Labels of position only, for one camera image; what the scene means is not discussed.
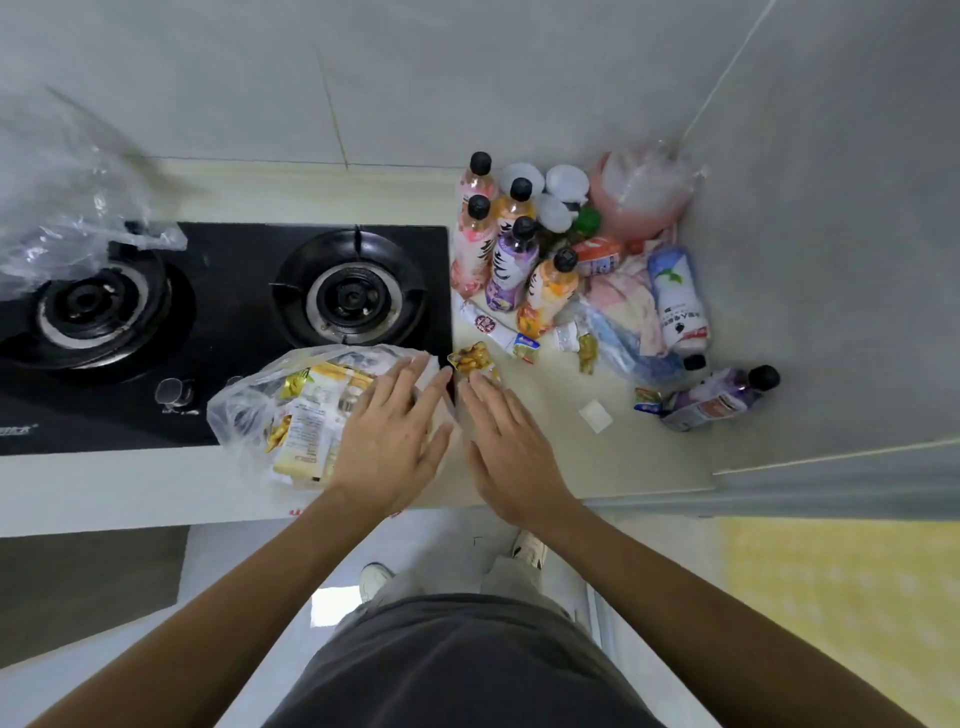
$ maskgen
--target green bottle cap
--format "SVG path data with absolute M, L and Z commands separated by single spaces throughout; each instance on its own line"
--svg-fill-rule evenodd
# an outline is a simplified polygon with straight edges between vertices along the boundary
M 600 230 L 600 213 L 593 207 L 582 207 L 577 219 L 573 221 L 573 229 L 584 238 L 593 237 Z

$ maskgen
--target person's left hand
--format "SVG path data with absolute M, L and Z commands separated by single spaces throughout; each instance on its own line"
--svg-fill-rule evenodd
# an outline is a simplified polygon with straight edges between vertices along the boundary
M 434 410 L 453 370 L 440 369 L 413 404 L 414 385 L 428 354 L 400 359 L 360 397 L 344 427 L 330 490 L 374 509 L 383 519 L 413 502 L 433 479 L 453 425 L 442 425 L 423 447 Z

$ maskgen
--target yellow mat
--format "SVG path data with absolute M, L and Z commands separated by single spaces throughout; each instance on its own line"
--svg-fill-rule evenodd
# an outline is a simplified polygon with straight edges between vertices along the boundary
M 960 726 L 960 523 L 724 519 L 730 592 L 930 728 Z

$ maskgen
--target hand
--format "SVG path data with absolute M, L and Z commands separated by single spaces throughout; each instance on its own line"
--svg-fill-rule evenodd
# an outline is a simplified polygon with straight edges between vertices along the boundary
M 460 397 L 476 424 L 467 460 L 480 496 L 504 521 L 538 533 L 559 509 L 576 502 L 550 443 L 519 397 L 479 372 L 460 386 Z
M 403 510 L 433 479 L 453 425 L 442 425 L 424 449 L 434 410 L 452 370 L 441 369 L 413 404 L 429 356 L 400 359 L 377 377 L 344 427 L 329 490 L 370 506 L 380 519 Z

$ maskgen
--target black bottle cap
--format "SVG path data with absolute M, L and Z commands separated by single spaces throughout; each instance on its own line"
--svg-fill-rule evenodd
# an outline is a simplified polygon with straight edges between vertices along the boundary
M 467 214 L 474 220 L 485 220 L 490 214 L 490 200 L 483 195 L 473 195 L 467 201 Z
M 483 177 L 490 174 L 490 155 L 486 152 L 474 152 L 470 157 L 470 172 Z
M 519 240 L 521 243 L 526 242 L 527 240 L 534 239 L 534 233 L 537 232 L 537 221 L 532 217 L 527 217 L 523 215 L 522 217 L 516 218 L 514 221 L 513 236 L 514 240 Z
M 747 373 L 747 383 L 759 392 L 766 392 L 780 384 L 780 372 L 769 364 L 763 364 Z
M 577 252 L 569 246 L 560 248 L 553 256 L 553 267 L 561 273 L 569 273 L 577 267 Z
M 510 185 L 510 196 L 519 203 L 525 203 L 533 193 L 534 186 L 525 177 L 517 177 Z
M 701 353 L 692 353 L 684 359 L 684 369 L 688 372 L 697 372 L 707 366 L 707 358 Z

